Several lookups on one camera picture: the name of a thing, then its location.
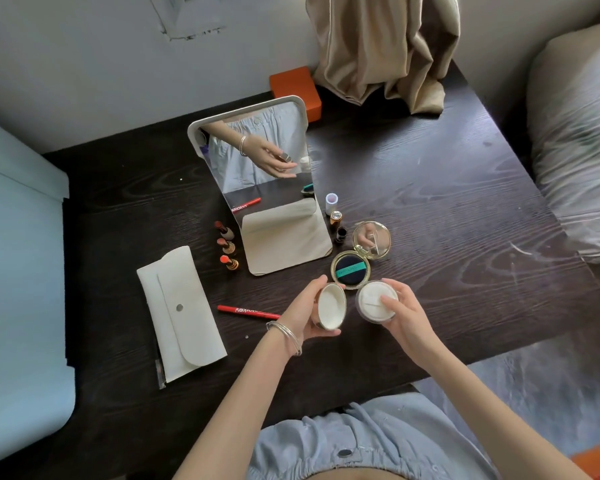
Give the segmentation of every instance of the compact mirror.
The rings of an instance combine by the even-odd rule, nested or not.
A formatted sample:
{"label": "compact mirror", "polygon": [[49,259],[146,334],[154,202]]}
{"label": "compact mirror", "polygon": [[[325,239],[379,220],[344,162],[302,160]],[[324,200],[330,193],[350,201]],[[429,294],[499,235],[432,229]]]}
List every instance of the compact mirror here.
{"label": "compact mirror", "polygon": [[[285,96],[194,121],[187,134],[242,227],[245,216],[308,196],[304,102]],[[256,199],[259,202],[242,207]]]}
{"label": "compact mirror", "polygon": [[383,258],[391,250],[391,233],[380,222],[360,222],[352,238],[353,249],[367,259]]}

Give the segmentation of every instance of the teal strap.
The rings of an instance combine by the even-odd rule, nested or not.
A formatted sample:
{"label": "teal strap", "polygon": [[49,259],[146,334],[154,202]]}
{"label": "teal strap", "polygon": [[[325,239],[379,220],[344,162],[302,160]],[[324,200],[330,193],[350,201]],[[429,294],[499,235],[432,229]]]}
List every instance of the teal strap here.
{"label": "teal strap", "polygon": [[366,269],[367,265],[364,262],[359,262],[356,264],[352,264],[351,266],[343,267],[336,271],[336,278],[341,278],[346,274],[355,273],[356,271],[360,271],[362,269]]}

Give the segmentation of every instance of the orange box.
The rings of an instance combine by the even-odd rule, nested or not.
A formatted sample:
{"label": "orange box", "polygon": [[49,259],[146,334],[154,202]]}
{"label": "orange box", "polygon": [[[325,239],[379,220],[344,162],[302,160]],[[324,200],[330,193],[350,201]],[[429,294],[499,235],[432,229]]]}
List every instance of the orange box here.
{"label": "orange box", "polygon": [[269,85],[273,96],[298,96],[306,106],[306,118],[309,122],[317,121],[322,116],[322,101],[311,78],[309,67],[280,72],[269,76]]}

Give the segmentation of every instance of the beige curtain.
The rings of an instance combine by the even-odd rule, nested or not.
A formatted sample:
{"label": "beige curtain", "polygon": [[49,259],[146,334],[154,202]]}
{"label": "beige curtain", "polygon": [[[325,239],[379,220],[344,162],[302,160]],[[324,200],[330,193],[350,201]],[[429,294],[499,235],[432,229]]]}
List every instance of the beige curtain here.
{"label": "beige curtain", "polygon": [[439,114],[460,37],[457,0],[306,0],[320,44],[316,84],[362,104],[380,86],[412,114]]}

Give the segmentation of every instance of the mirror frame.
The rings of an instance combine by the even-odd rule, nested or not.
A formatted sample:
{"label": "mirror frame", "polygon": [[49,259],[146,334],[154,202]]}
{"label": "mirror frame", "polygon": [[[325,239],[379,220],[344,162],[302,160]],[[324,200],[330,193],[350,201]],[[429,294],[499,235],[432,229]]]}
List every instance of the mirror frame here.
{"label": "mirror frame", "polygon": [[204,156],[202,155],[202,151],[200,150],[200,145],[196,141],[196,131],[200,129],[200,126],[203,126],[203,125],[206,125],[209,123],[215,123],[216,121],[224,120],[225,118],[231,118],[232,116],[239,116],[240,114],[243,114],[245,112],[254,112],[259,109],[266,109],[271,106],[277,106],[278,104],[282,104],[282,103],[286,103],[286,102],[293,102],[296,105],[300,106],[300,113],[302,114],[302,117],[303,117],[304,127],[307,128],[307,126],[309,125],[309,121],[307,120],[307,117],[306,117],[306,106],[304,104],[304,101],[298,96],[282,96],[281,98],[275,98],[275,99],[271,99],[269,101],[264,101],[261,103],[253,104],[251,106],[245,106],[245,107],[241,107],[238,109],[234,109],[233,111],[227,111],[227,112],[223,112],[221,114],[216,114],[215,116],[209,116],[208,118],[204,118],[203,120],[193,121],[192,124],[190,124],[189,127],[187,128],[187,136],[189,137],[189,141],[191,142],[191,145],[195,149],[196,154],[200,158],[204,159]]}

